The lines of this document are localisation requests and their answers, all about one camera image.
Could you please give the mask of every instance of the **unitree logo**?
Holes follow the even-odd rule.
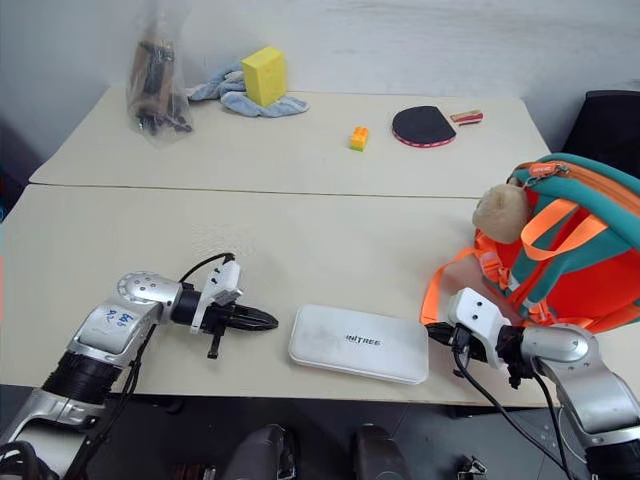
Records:
[[[358,335],[347,335],[345,337],[347,341],[351,343],[365,344],[365,345],[380,345],[382,342],[374,338],[359,337]]]

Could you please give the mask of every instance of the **yellow toy block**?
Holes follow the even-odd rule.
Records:
[[[284,54],[273,47],[249,55],[242,60],[247,96],[266,107],[287,92]]]
[[[350,147],[352,150],[364,152],[364,147],[369,139],[369,129],[365,127],[356,127],[351,135]]]

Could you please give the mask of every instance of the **plastic bag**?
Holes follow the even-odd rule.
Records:
[[[177,44],[190,2],[148,0],[127,84],[133,127],[157,147],[193,131]]]

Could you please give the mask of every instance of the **stuffed toy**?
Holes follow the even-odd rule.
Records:
[[[524,189],[514,183],[506,183],[486,192],[475,212],[473,224],[485,235],[499,243],[513,243],[529,221],[530,208]]]

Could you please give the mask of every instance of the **black cable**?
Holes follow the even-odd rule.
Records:
[[[553,455],[553,453],[551,453],[544,445],[538,442],[538,440],[533,438],[529,434],[529,432],[527,432],[520,425],[518,425],[516,421],[513,420],[513,418],[511,418],[511,415],[509,415],[509,413],[500,404],[500,402],[498,402],[498,400],[496,400],[493,395],[491,395],[482,385],[480,385],[480,383],[478,383],[478,381],[475,378],[471,376],[471,374],[467,370],[467,367],[465,367],[464,364],[462,363],[462,360],[460,360],[460,354],[458,352],[456,351],[453,352],[453,359],[455,360],[456,366],[458,367],[458,370],[460,371],[460,373],[462,373],[464,378],[466,378],[476,390],[478,390],[487,400],[491,402],[491,404],[498,410],[498,412],[500,412],[502,416],[507,420],[507,422],[509,422],[509,425],[511,425],[520,435],[526,438],[534,447],[536,447],[538,450],[544,453],[547,457],[549,457],[549,459],[551,459],[553,463],[555,463],[556,465],[558,465],[558,467],[564,470],[562,463],[555,457],[555,455]]]
[[[569,464],[567,463],[567,456],[564,451],[564,442],[562,441],[562,435],[560,434],[560,425],[558,424],[558,417],[553,409],[553,400],[551,399],[551,394],[549,393],[549,389],[547,385],[542,381],[540,375],[537,372],[533,372],[533,378],[535,378],[538,385],[542,389],[542,393],[544,393],[544,398],[547,401],[547,407],[549,408],[549,413],[551,414],[551,421],[553,422],[553,429],[556,432],[556,441],[558,442],[558,449],[560,450],[560,459],[562,460],[562,468],[564,473],[567,475],[569,480],[573,480],[573,476],[571,475],[571,470],[569,470]]]
[[[56,472],[49,468],[41,458],[36,458],[38,462],[38,479],[39,480],[60,480],[60,477]],[[24,462],[21,460],[20,455],[11,455],[9,458],[5,458],[0,461],[0,476],[2,475],[13,475],[20,477],[21,479],[27,478],[25,477]]]
[[[133,393],[138,385],[138,377],[140,374],[140,368],[142,366],[142,355],[144,354],[144,351],[149,344],[149,340],[151,340],[151,336],[153,335],[156,326],[157,325],[151,326],[144,341],[140,344],[138,352],[136,353],[136,357],[131,362],[131,368],[129,369],[129,373],[127,374],[124,386],[122,387],[122,392],[120,392],[120,399],[118,400],[118,403],[112,410],[105,427],[95,436],[95,438],[89,444],[89,449],[82,459],[81,464],[78,466],[78,469],[76,471],[82,472],[80,474],[82,475],[80,478],[86,478],[86,468],[88,463],[98,452],[98,449],[102,446],[102,444],[104,444],[104,442],[107,440],[111,429],[129,403],[129,400],[131,400],[131,397],[133,396]]]
[[[187,278],[189,278],[189,276],[191,276],[191,274],[193,272],[195,272],[196,270],[198,270],[201,267],[204,267],[207,263],[211,263],[215,260],[218,260],[219,258],[224,258],[224,263],[227,263],[231,260],[235,260],[236,256],[231,253],[231,252],[224,252],[224,253],[219,253],[217,255],[214,255],[213,257],[209,257],[203,261],[201,261],[200,263],[196,264],[195,266],[191,267],[187,273],[185,273],[179,280],[180,283],[184,282],[187,280]]]
[[[7,458],[6,454],[10,452],[18,453]],[[2,460],[0,460],[0,473],[9,473],[4,472],[3,470],[5,469],[11,469],[11,473],[15,473],[13,469],[17,467],[23,479],[39,480],[38,456],[29,442],[16,441],[5,443],[0,446],[0,457],[3,457]]]

